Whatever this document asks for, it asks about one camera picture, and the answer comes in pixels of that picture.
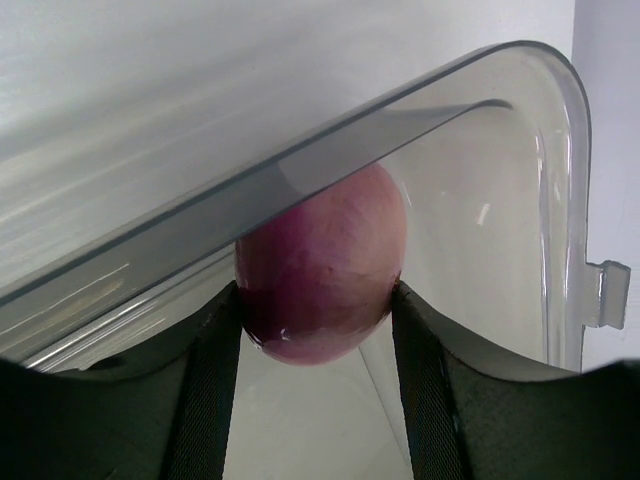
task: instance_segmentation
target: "transparent drawer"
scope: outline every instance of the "transparent drawer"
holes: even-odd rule
[[[21,268],[2,270],[0,351],[5,357],[44,371],[86,368],[162,331],[233,279],[235,239],[376,161],[388,169],[406,200],[403,279],[444,314],[520,354],[572,370],[580,369],[586,326],[622,326],[628,269],[615,262],[590,265],[585,259],[586,98],[567,60],[550,47],[517,42],[474,52],[273,151],[256,153],[249,148],[255,142],[243,145],[241,132],[230,131],[240,143],[222,152],[229,156],[224,165],[217,164],[215,174],[198,168],[185,168],[184,177],[172,172],[184,185],[198,177],[206,181],[188,191],[180,191],[178,182],[171,201],[144,211],[166,193],[156,191],[162,169],[145,172],[145,162],[151,161],[142,149],[147,139],[158,149],[174,149],[176,158],[211,148],[206,135],[218,128],[216,118],[200,108],[197,98],[188,100],[182,110],[125,102],[110,112],[102,105],[106,117],[95,114],[82,121],[100,129],[107,118],[110,130],[89,145],[95,157],[81,169],[69,162],[68,151],[66,163],[61,160],[53,170],[52,164],[38,170],[28,158],[16,161],[13,178],[18,181],[2,199],[3,235],[15,234],[24,245],[20,232],[34,222],[53,228],[49,217],[61,211],[78,232],[48,243],[31,238],[32,250],[7,257],[5,264]],[[167,112],[183,123],[169,121]],[[120,125],[117,119],[128,123]],[[181,132],[187,125],[199,130]],[[36,140],[55,144],[56,135],[64,134],[54,129],[47,133],[50,138]],[[10,138],[18,149],[27,137]],[[128,163],[118,172],[117,164],[104,162],[114,148],[122,149],[122,158],[138,154],[144,162]],[[128,180],[105,190],[114,172]],[[32,190],[25,190],[27,185]],[[127,212],[108,210],[118,207],[118,195],[132,191],[138,193],[130,198],[147,202],[140,215],[131,219]],[[79,203],[80,198],[87,201]],[[105,212],[112,217],[97,222]],[[83,240],[77,242],[75,235]],[[49,258],[47,249],[60,255]],[[394,459],[389,465],[397,461],[406,468],[389,331],[387,322],[359,351],[309,372],[275,364],[243,345],[229,478],[251,478],[239,450],[249,441],[248,430],[275,435],[285,452],[294,437],[278,434],[277,428],[290,422],[292,429],[300,429],[302,417],[308,424],[300,431],[316,432],[313,438],[338,463],[354,438],[364,435],[378,439],[372,451],[386,452]],[[283,393],[287,382],[308,388],[289,385]],[[323,382],[344,383],[345,397],[335,409],[314,404],[315,410],[305,410],[325,390]],[[344,413],[356,411],[364,423]],[[336,424],[344,426],[342,433],[322,430],[327,425],[323,416],[340,420]],[[366,418],[380,420],[381,429],[390,426],[392,444],[373,430],[358,432],[355,425],[367,424]],[[265,438],[256,435],[251,448],[257,452],[273,443]],[[312,448],[313,439],[302,445]],[[265,458],[262,465],[280,478],[274,465],[290,459]],[[321,471],[322,458],[318,462]],[[375,465],[374,456],[371,462]],[[287,468],[293,475],[296,466]],[[296,472],[301,478],[302,470]]]

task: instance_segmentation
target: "onion skin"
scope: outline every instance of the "onion skin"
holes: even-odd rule
[[[316,365],[389,313],[404,262],[404,202],[374,164],[236,242],[244,328],[269,356]]]

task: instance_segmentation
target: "round vegetable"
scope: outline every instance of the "round vegetable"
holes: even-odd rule
[[[369,166],[236,243],[244,328],[297,365],[357,347],[389,313],[407,221],[389,174]]]

